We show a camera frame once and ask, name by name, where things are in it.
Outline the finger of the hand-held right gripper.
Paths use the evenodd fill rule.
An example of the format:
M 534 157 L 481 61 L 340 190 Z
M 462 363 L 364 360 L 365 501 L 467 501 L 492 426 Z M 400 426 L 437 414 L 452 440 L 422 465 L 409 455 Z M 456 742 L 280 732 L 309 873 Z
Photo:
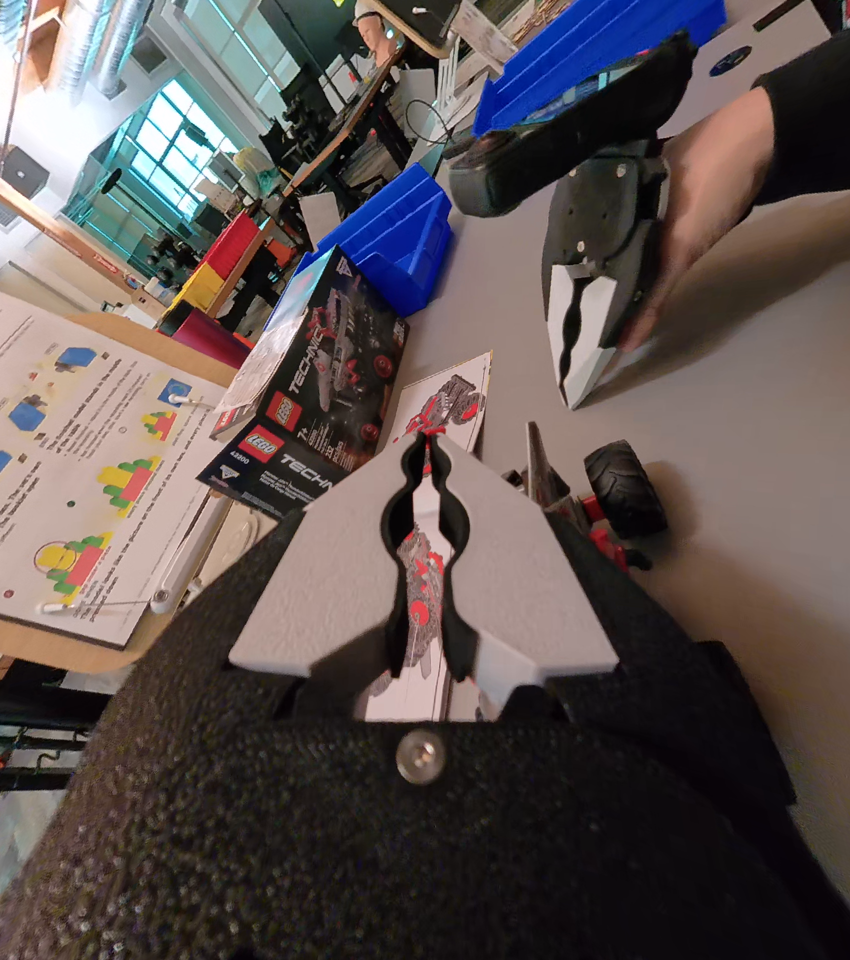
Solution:
M 565 394 L 565 380 L 592 350 L 585 325 L 583 297 L 594 281 L 594 263 L 555 264 L 546 304 L 546 325 L 556 385 Z
M 560 393 L 569 410 L 585 403 L 644 299 L 612 277 L 560 279 Z

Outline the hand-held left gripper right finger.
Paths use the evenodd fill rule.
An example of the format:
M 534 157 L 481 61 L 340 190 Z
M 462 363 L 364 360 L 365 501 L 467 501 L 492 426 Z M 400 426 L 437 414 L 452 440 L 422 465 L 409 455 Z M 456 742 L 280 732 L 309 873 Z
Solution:
M 514 486 L 446 435 L 431 437 L 444 569 L 441 632 L 448 672 L 496 707 L 515 690 L 611 673 L 619 665 L 551 520 L 562 503 L 539 435 Z

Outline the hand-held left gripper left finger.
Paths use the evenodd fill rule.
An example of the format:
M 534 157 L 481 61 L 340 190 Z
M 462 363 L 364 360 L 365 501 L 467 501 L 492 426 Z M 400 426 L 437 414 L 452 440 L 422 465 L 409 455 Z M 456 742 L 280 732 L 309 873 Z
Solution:
M 406 567 L 427 437 L 405 435 L 303 511 L 228 654 L 230 666 L 300 679 L 401 674 Z

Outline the red brick-built toy truck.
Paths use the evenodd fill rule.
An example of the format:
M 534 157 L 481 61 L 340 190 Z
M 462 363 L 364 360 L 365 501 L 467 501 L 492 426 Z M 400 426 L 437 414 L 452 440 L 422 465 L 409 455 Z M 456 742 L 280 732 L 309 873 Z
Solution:
M 624 439 L 608 443 L 584 458 L 590 486 L 578 496 L 549 462 L 539 426 L 526 424 L 527 465 L 504 472 L 502 479 L 546 514 L 569 523 L 626 573 L 651 571 L 653 561 L 633 546 L 669 528 L 659 495 L 633 447 Z

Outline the person's right forearm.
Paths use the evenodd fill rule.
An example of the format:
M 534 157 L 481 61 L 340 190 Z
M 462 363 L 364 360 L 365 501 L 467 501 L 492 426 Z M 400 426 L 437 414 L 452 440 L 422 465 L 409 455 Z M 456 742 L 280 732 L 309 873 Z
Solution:
M 767 94 L 774 141 L 754 204 L 850 190 L 850 27 L 753 88 Z

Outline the person's right hand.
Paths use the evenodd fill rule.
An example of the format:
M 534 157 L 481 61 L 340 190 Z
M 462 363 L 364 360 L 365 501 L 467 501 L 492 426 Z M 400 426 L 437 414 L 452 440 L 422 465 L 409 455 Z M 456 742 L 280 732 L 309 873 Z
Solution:
M 633 352 L 652 336 L 680 281 L 747 215 L 769 174 L 775 143 L 771 100 L 763 87 L 666 143 L 670 186 L 659 272 L 620 350 Z

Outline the metal sheet clip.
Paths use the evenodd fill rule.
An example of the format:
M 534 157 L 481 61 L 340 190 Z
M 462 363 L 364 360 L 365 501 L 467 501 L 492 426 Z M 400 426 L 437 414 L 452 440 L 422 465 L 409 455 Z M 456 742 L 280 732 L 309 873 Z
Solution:
M 107 601 L 100 596 L 91 601 L 71 604 L 43 603 L 36 606 L 35 612 L 40 617 L 63 617 L 72 612 L 85 611 L 96 614 L 102 609 L 112 608 L 142 608 L 145 613 L 156 616 L 174 613 L 183 598 L 189 594 L 190 585 L 198 576 L 197 571 L 207 558 L 228 510 L 227 498 L 215 493 L 206 496 L 200 511 L 163 568 L 148 598 Z

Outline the black toy set box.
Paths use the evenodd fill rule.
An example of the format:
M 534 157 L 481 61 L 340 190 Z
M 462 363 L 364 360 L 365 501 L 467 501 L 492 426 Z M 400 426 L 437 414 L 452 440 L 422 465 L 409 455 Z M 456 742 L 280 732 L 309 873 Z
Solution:
M 217 416 L 211 437 L 221 449 L 197 475 L 276 520 L 374 456 L 409 335 L 339 246 L 292 277 L 265 328 L 299 314 L 257 404 Z

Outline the plain blue plastic bin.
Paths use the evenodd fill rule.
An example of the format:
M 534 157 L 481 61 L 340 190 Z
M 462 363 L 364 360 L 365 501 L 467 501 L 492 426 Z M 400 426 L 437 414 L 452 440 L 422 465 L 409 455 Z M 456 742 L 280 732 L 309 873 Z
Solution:
M 340 247 L 358 263 L 382 244 L 393 246 L 395 243 L 386 240 L 386 236 L 394 231 L 399 241 L 403 237 L 410 239 L 410 218 L 414 215 L 436 207 L 436 216 L 445 221 L 451 206 L 450 198 L 432 174 L 420 162 L 412 162 L 319 241 L 314 251 L 305 253 L 299 267 L 310 265 L 334 247 Z

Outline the mannequin head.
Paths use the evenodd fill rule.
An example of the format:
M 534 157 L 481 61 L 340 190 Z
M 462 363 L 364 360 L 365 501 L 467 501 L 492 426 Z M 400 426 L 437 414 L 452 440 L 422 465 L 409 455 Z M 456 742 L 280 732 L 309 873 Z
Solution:
M 383 66 L 399 49 L 398 33 L 368 1 L 356 1 L 353 25 L 376 67 Z

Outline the printed instruction sheet board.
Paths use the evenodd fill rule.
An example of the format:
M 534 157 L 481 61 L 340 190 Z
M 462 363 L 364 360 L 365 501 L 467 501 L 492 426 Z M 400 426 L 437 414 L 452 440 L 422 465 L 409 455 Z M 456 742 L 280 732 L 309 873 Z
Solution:
M 87 313 L 64 318 L 74 327 L 91 330 L 125 347 L 146 354 L 183 373 L 226 388 L 235 370 L 191 347 L 149 330 L 116 314 Z M 146 654 L 174 620 L 187 594 L 187 587 L 200 573 L 215 538 L 220 533 L 230 503 L 214 492 L 207 496 L 215 507 L 205 541 L 187 561 L 184 581 L 170 589 L 170 608 L 155 613 L 147 610 L 122 650 L 74 638 L 31 623 L 21 624 L 0 618 L 0 656 L 81 674 L 102 674 L 133 665 Z

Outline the printed instruction sheet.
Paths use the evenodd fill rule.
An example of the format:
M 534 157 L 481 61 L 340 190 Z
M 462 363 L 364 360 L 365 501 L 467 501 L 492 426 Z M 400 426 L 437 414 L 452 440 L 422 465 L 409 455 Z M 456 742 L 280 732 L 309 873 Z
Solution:
M 128 646 L 206 503 L 224 393 L 0 292 L 0 620 Z

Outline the red and yellow bin stack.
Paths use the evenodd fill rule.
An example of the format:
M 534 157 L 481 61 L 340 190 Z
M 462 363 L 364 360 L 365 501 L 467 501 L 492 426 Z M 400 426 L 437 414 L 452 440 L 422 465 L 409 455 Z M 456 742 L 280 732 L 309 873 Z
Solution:
M 270 237 L 248 213 L 240 213 L 199 261 L 158 328 L 172 335 L 173 322 L 198 309 L 235 333 L 257 297 L 274 306 L 277 260 L 268 246 Z

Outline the black metal frame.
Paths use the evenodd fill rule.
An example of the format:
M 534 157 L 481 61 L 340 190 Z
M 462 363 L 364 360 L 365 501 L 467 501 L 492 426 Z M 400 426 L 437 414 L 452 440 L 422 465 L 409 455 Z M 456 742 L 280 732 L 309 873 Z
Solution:
M 0 747 L 8 752 L 33 751 L 79 753 L 102 717 L 112 696 L 107 693 L 40 685 L 22 687 L 0 680 L 0 726 L 13 728 L 0 735 Z M 72 768 L 0 766 L 0 794 L 63 790 L 74 774 Z

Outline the silver ventilation duct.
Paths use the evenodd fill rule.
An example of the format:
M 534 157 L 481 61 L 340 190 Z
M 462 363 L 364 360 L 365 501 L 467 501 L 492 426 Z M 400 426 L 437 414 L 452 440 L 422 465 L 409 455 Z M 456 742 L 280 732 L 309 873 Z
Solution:
M 32 2 L 0 2 L 0 76 L 14 72 L 25 18 Z M 79 95 L 95 72 L 110 77 L 121 69 L 153 2 L 62 2 L 59 16 L 62 51 L 53 54 L 52 86 Z

